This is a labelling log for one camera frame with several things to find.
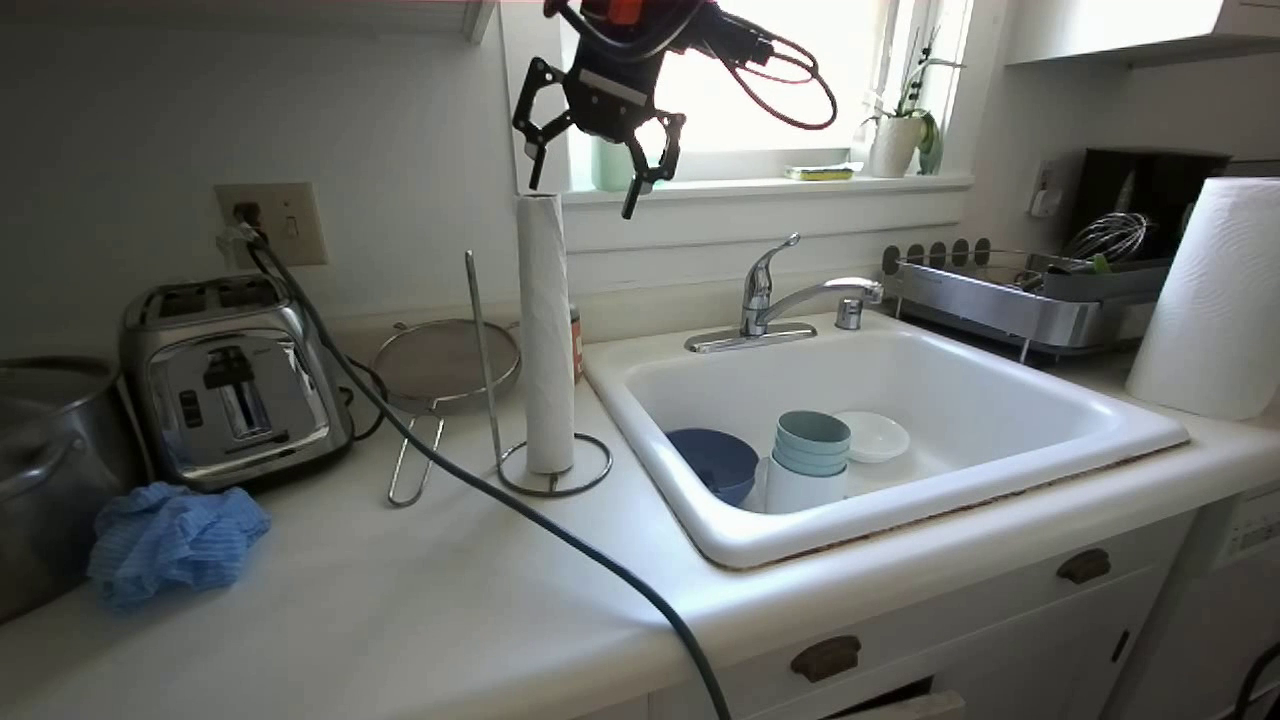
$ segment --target wall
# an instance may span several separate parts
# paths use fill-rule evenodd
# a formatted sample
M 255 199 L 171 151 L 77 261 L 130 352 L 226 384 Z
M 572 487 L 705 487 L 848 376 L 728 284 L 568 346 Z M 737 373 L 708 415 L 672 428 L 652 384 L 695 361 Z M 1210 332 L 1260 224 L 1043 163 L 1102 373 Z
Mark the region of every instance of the wall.
M 1005 0 L 982 14 L 1005 45 Z M 0 29 L 0 358 L 112 348 L 130 297 L 226 273 L 219 181 L 316 186 L 332 266 L 303 284 L 325 311 L 456 311 L 463 249 L 481 258 L 488 302 L 514 309 L 518 181 L 495 36 L 463 48 L 397 31 Z M 966 224 L 825 237 L 783 273 L 874 269 L 880 244 L 941 232 L 1043 244 L 1053 224 L 1022 212 L 1037 163 L 1055 162 L 1070 186 L 1083 143 L 1280 156 L 1278 68 L 1280 56 L 1001 68 Z M 759 249 L 624 253 L 621 266 L 650 273 L 621 292 L 584 290 L 590 332 L 723 319 Z

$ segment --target sink basin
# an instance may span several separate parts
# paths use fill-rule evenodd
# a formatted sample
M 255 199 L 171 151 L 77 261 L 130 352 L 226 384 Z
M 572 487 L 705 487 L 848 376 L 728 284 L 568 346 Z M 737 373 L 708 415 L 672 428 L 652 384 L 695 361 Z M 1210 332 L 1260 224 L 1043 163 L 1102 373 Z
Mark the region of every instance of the sink basin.
M 590 376 L 693 544 L 723 569 L 891 532 L 1188 439 L 1168 415 L 888 316 L 870 316 L 859 332 L 721 352 L 683 352 L 683 342 L 596 346 Z M 912 445 L 891 466 L 854 466 L 854 493 L 808 514 L 721 503 L 670 445 L 677 428 L 715 428 L 769 460 L 791 410 L 876 413 Z

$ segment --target countertop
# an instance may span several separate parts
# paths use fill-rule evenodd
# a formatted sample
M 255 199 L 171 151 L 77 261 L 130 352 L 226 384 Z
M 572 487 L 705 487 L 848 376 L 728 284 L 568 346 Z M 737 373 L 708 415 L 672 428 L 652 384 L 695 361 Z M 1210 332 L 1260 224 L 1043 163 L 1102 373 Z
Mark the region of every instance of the countertop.
M 1124 363 L 1062 376 L 1120 391 Z M 521 402 L 506 402 L 499 415 L 506 437 L 521 439 Z M 683 540 L 590 384 L 577 388 L 577 415 L 611 450 L 611 475 L 534 503 L 663 593 L 715 670 L 1280 480 L 1280 428 L 1168 413 L 1192 445 L 723 574 Z M 443 452 L 494 475 L 485 415 L 452 415 Z M 332 467 L 265 493 L 273 532 L 230 593 L 109 611 L 77 589 L 0 624 L 0 715 L 529 720 L 611 710 L 693 676 L 650 601 L 443 471 L 428 475 L 415 508 L 393 514 L 393 460 L 397 437 L 380 432 Z

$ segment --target toaster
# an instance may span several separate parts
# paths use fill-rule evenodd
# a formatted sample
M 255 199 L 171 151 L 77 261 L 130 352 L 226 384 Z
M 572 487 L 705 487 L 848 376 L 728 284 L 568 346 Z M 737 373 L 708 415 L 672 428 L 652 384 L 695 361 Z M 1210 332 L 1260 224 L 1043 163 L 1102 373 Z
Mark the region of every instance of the toaster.
M 282 279 L 145 292 L 123 316 L 119 363 L 165 480 L 230 487 L 351 445 L 316 332 Z

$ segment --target robotic arm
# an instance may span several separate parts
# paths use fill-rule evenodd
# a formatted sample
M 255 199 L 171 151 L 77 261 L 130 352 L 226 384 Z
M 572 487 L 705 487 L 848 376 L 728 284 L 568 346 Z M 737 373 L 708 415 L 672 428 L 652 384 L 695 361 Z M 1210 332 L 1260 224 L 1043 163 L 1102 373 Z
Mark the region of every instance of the robotic arm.
M 624 199 L 624 218 L 636 212 L 642 194 L 650 194 L 656 181 L 672 181 L 681 163 L 683 117 L 659 114 L 652 104 L 663 54 L 695 48 L 721 62 L 728 76 L 783 125 L 828 129 L 838 122 L 838 96 L 815 74 L 815 56 L 783 36 L 766 31 L 759 25 L 721 14 L 715 0 L 584 0 L 580 14 L 572 14 L 568 0 L 544 0 L 544 16 L 564 16 L 568 29 L 580 31 L 580 45 L 568 74 L 551 68 L 539 56 L 529 62 L 529 76 L 514 117 L 514 129 L 526 135 L 526 151 L 534 156 L 529 187 L 539 186 L 549 143 L 572 125 L 590 135 L 629 150 L 636 175 Z M 801 68 L 805 84 L 815 81 L 833 109 L 828 122 L 808 125 L 759 100 L 745 74 L 766 76 L 759 68 L 769 62 Z M 549 84 L 564 88 L 568 109 L 549 125 L 534 125 L 534 100 Z M 650 122 L 663 129 L 663 151 L 656 163 L 650 163 L 636 140 L 636 129 Z

